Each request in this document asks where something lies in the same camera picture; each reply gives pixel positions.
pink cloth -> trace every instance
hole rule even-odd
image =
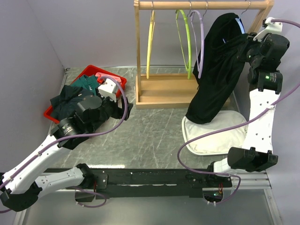
[[[96,73],[95,77],[101,77],[101,76],[104,76],[104,75],[113,78],[114,80],[116,80],[119,83],[122,83],[121,78],[119,78],[117,76],[109,75],[109,74],[104,74],[104,73],[98,72],[98,73]]]

teal cloth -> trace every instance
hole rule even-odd
[[[99,83],[97,82],[97,78],[95,75],[87,76],[83,75],[79,77],[74,83],[71,84],[72,87],[83,87],[86,90],[93,92],[93,95],[96,94],[96,88],[99,87]]]

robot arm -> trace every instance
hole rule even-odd
[[[266,27],[260,33],[251,33],[245,45],[239,49],[238,59],[249,62],[248,74],[250,95],[249,120],[269,108],[262,117],[248,125],[242,148],[230,148],[227,158],[213,163],[213,172],[236,174],[260,172],[278,161],[273,155],[272,126],[275,113],[273,102],[280,97],[283,76],[277,70],[280,59],[289,47],[289,41],[279,35],[282,24],[265,20]]]
[[[40,151],[62,137],[93,133],[110,117],[121,119],[124,113],[124,101],[128,102],[128,100],[121,99],[123,106],[121,109],[117,102],[111,100],[106,94],[104,95],[101,90],[100,94],[101,97],[88,96],[79,102],[73,114],[69,118],[61,120],[33,153],[18,166],[3,174],[0,178],[0,185],[10,181],[1,189],[3,193],[0,195],[0,199],[4,206],[14,211],[22,211],[48,193],[70,186],[86,188],[94,183],[94,175],[86,164],[79,164],[68,171],[53,175],[39,176],[59,158],[70,153],[76,146],[87,140],[88,137],[66,139],[51,146],[42,154]],[[127,103],[125,120],[128,119],[132,107],[133,104]],[[28,164],[33,157],[35,157],[34,161]],[[26,164],[28,164],[26,169],[12,179],[12,174]]]

white pad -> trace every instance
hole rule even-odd
[[[195,124],[186,117],[182,119],[182,133],[187,142],[195,137],[212,131],[229,128],[246,122],[236,111],[220,111],[210,123]],[[231,147],[242,147],[247,133],[247,126],[201,138],[187,145],[187,148],[199,156],[227,154]]]

green hanger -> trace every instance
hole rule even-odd
[[[183,47],[182,47],[182,42],[181,42],[181,37],[180,37],[180,31],[179,31],[179,26],[178,26],[178,12],[181,12],[183,16],[184,23],[186,25],[186,31],[187,31],[187,48],[188,48],[188,65],[186,64],[186,60],[184,58],[184,52],[183,52]],[[192,49],[191,49],[191,36],[189,33],[189,28],[188,28],[188,19],[183,12],[183,10],[176,10],[176,25],[177,25],[177,30],[178,30],[178,35],[179,35],[179,41],[180,41],[180,46],[181,46],[181,51],[182,51],[182,56],[183,56],[183,61],[184,61],[184,66],[186,67],[187,70],[187,78],[191,79],[191,73],[192,73]]]

